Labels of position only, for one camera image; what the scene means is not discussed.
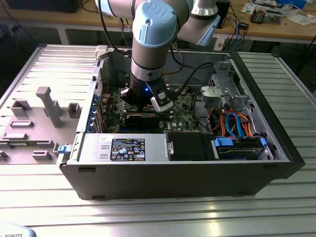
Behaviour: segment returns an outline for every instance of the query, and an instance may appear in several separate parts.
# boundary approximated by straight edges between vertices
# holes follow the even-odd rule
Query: blue cable
[[[238,26],[237,26],[237,23],[236,23],[236,21],[234,21],[234,20],[231,20],[234,24],[235,24],[235,27],[236,27],[236,31],[237,31],[237,36],[236,36],[236,40],[235,40],[235,42],[234,42],[234,45],[233,45],[233,47],[232,47],[232,51],[235,49],[235,47],[236,47],[236,43],[238,42],[238,36],[239,36],[239,28],[238,28]]]
[[[235,116],[235,118],[236,118],[237,130],[238,130],[240,137],[245,137],[245,134],[241,128],[240,119],[239,119],[238,115],[236,115],[236,114],[230,113],[226,116],[225,125],[226,125],[227,131],[229,132],[230,135],[232,135],[235,139],[237,139],[237,136],[235,134],[233,134],[233,132],[229,128],[228,120],[229,120],[229,117],[231,117],[231,116]]]

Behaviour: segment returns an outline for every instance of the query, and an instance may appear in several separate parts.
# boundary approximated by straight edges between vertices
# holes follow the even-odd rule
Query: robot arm
[[[215,0],[101,0],[109,15],[132,18],[133,47],[130,88],[122,99],[139,108],[152,103],[157,112],[173,106],[162,74],[170,44],[180,39],[207,45],[217,27]]]

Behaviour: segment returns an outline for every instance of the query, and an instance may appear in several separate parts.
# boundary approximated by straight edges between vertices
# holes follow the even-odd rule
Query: power supply label
[[[145,139],[112,139],[112,161],[144,161]]]

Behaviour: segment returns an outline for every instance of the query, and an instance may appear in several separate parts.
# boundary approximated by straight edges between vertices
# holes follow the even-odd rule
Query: computer tower
[[[218,15],[221,16],[221,19],[218,23],[217,28],[221,29],[221,28],[223,28],[225,20],[226,20],[227,12],[228,12],[229,6],[230,6],[230,1],[229,0],[217,0],[216,5],[218,8]]]
[[[83,0],[6,0],[11,9],[76,13]]]

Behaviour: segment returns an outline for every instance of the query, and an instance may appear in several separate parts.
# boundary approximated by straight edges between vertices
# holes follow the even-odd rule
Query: desk clutter
[[[315,0],[254,0],[246,3],[242,12],[251,14],[252,23],[273,23],[280,24],[285,17],[297,24],[307,25],[316,23],[316,14],[308,13],[305,9],[313,9]]]

